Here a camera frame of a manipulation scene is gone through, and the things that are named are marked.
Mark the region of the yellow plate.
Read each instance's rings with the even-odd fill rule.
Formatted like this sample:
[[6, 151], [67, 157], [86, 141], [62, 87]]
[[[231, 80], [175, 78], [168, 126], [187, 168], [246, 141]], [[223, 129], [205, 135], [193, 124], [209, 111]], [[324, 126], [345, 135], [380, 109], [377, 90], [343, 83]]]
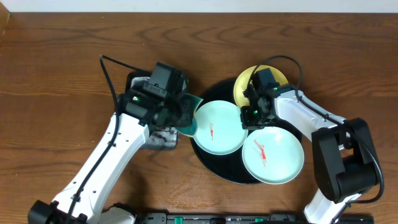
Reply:
[[[288, 80], [285, 75], [278, 69], [268, 66], [261, 65], [257, 71], [269, 68], [272, 72], [272, 75], [276, 82], [280, 85], [288, 84]], [[233, 88], [233, 96], [236, 105], [241, 108], [242, 106], [249, 106], [249, 100], [244, 96], [243, 92], [247, 88], [247, 84], [249, 81], [249, 77], [252, 74], [252, 71], [255, 69], [255, 66], [249, 67], [245, 69], [236, 79], [234, 88]]]

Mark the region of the green scrub sponge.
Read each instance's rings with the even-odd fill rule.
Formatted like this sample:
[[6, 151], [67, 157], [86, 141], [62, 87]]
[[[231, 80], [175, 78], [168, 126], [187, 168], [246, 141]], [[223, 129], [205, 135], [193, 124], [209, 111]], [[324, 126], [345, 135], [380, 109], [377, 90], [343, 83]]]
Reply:
[[195, 113], [202, 101], [203, 99], [199, 96], [189, 93], [184, 94], [184, 96], [181, 98], [180, 102], [183, 109], [182, 126], [176, 127], [176, 130], [180, 134], [190, 138], [194, 137], [198, 129]]

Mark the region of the mint green plate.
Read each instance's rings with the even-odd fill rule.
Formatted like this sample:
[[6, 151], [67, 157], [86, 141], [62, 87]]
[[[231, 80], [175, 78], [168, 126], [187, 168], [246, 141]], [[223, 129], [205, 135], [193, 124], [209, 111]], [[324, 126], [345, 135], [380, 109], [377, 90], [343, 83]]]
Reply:
[[237, 151], [248, 136], [242, 128], [240, 109], [233, 103], [215, 100], [200, 106], [195, 114], [197, 131], [193, 139], [205, 152], [217, 156]]
[[305, 156], [300, 141], [292, 133], [278, 127], [265, 127], [246, 138], [242, 159], [255, 179], [278, 185], [299, 175]]

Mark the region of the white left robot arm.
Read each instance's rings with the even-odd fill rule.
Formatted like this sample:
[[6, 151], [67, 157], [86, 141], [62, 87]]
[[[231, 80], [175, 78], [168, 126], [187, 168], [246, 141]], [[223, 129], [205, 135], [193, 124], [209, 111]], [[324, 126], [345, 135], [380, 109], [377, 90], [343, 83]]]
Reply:
[[191, 94], [163, 97], [129, 89], [120, 95], [117, 110], [94, 151], [72, 181], [50, 204], [36, 201], [29, 223], [134, 223], [121, 209], [103, 211], [121, 173], [140, 149], [171, 150], [180, 129], [191, 131], [202, 99]]

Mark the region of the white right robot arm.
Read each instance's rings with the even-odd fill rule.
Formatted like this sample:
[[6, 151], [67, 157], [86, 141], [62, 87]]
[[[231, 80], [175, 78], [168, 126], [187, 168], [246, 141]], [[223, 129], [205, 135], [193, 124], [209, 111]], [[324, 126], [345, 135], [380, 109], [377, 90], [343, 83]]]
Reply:
[[338, 223], [352, 204], [381, 198], [384, 176], [365, 120], [329, 113], [292, 85], [248, 84], [243, 95], [243, 128], [258, 133], [285, 121], [311, 141], [318, 190], [303, 211], [308, 223]]

